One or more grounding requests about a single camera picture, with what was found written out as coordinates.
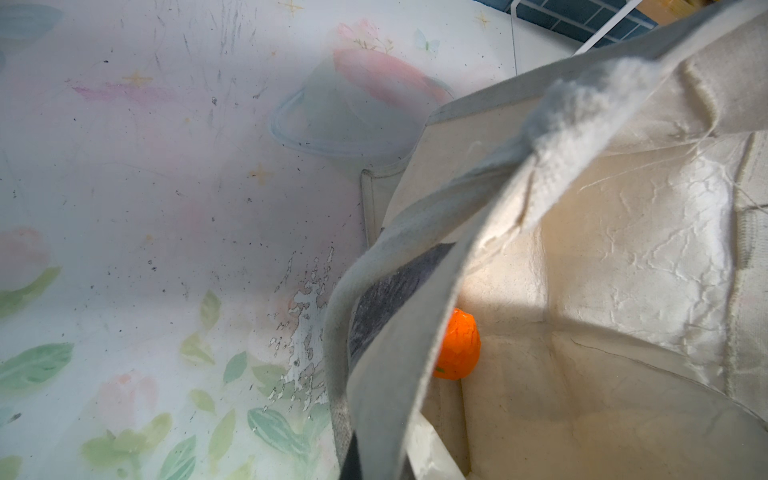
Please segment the beige canvas grocery bag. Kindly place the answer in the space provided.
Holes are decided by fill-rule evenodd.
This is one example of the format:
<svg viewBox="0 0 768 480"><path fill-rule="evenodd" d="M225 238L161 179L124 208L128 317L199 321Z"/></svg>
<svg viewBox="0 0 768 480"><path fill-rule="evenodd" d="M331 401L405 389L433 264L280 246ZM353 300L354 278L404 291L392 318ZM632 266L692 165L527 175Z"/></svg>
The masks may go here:
<svg viewBox="0 0 768 480"><path fill-rule="evenodd" d="M765 478L766 82L722 1L433 114L328 303L341 477Z"/></svg>

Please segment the large orange fruit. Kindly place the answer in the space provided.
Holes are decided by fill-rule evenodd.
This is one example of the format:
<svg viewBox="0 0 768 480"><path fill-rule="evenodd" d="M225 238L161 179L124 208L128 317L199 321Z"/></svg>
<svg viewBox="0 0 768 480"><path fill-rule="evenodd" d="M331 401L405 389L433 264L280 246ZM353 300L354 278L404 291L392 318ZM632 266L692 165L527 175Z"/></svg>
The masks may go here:
<svg viewBox="0 0 768 480"><path fill-rule="evenodd" d="M477 365L481 348L474 316L455 308L443 337L433 376L453 381L467 377Z"/></svg>

